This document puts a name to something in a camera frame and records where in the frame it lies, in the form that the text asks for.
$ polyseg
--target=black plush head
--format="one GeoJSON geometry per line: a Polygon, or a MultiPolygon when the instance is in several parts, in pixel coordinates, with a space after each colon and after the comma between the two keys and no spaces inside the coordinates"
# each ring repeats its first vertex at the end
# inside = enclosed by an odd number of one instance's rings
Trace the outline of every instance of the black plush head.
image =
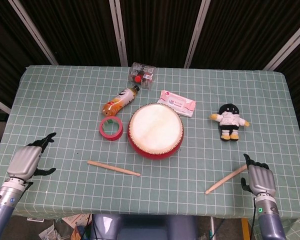
{"type": "Polygon", "coordinates": [[[237,108],[236,105],[232,103],[227,103],[225,105],[222,105],[219,109],[219,114],[223,114],[224,112],[229,112],[232,114],[239,114],[239,108],[237,108]]]}

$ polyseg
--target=bottle label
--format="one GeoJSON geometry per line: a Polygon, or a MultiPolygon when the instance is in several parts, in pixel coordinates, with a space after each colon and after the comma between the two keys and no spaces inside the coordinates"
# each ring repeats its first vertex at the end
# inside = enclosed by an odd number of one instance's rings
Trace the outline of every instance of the bottle label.
{"type": "Polygon", "coordinates": [[[117,103],[121,102],[122,107],[127,105],[129,102],[131,102],[135,98],[134,93],[129,89],[126,88],[122,90],[113,100],[112,102],[117,103]]]}

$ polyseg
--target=wooden drumstick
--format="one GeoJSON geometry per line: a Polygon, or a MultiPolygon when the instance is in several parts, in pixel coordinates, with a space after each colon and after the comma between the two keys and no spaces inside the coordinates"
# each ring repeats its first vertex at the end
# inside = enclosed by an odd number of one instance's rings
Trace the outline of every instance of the wooden drumstick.
{"type": "Polygon", "coordinates": [[[246,169],[247,169],[247,164],[243,165],[242,167],[238,168],[234,172],[230,173],[228,176],[226,176],[223,179],[221,179],[220,181],[218,181],[216,184],[214,184],[212,187],[210,187],[207,191],[205,191],[205,194],[206,195],[209,194],[210,192],[212,192],[213,190],[215,190],[216,188],[220,187],[222,184],[227,182],[229,179],[232,179],[234,176],[238,175],[239,173],[243,172],[246,169]]]}
{"type": "Polygon", "coordinates": [[[105,169],[110,169],[110,170],[117,171],[117,172],[124,173],[124,174],[130,174],[130,175],[134,175],[134,176],[138,176],[138,177],[141,176],[140,173],[130,171],[130,170],[127,170],[127,169],[124,169],[124,168],[116,167],[116,166],[110,166],[110,165],[107,165],[107,164],[104,164],[104,163],[101,163],[101,162],[98,162],[98,161],[89,160],[88,164],[95,165],[95,166],[105,168],[105,169]]]}

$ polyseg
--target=drum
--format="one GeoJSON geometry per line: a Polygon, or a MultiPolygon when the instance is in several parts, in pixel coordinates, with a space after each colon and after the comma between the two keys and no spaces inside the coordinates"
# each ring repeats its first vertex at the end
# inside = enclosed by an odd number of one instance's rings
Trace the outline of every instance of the drum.
{"type": "Polygon", "coordinates": [[[159,160],[179,149],[184,138],[184,126],[172,108],[151,103],[132,115],[127,133],[128,141],[138,154],[159,160]]]}

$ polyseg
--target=grid pattern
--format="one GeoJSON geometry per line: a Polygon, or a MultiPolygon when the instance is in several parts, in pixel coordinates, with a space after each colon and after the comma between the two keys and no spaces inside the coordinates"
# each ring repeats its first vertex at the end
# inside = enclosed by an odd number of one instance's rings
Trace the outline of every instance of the grid pattern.
{"type": "Polygon", "coordinates": [[[253,215],[253,198],[243,192],[241,173],[205,195],[211,185],[245,163],[243,153],[266,162],[275,175],[276,200],[284,218],[300,218],[300,132],[286,80],[272,71],[159,68],[152,90],[141,89],[117,117],[123,136],[108,141],[98,132],[103,104],[130,86],[128,67],[50,66],[27,68],[21,78],[0,145],[0,186],[18,148],[56,132],[14,214],[59,218],[78,213],[186,214],[217,217],[253,215]],[[180,116],[184,139],[169,159],[152,161],[127,141],[132,114],[157,102],[161,90],[196,101],[192,118],[180,116]],[[234,103],[251,123],[238,142],[222,142],[209,115],[234,103]],[[87,160],[141,173],[126,175],[87,160]]]}

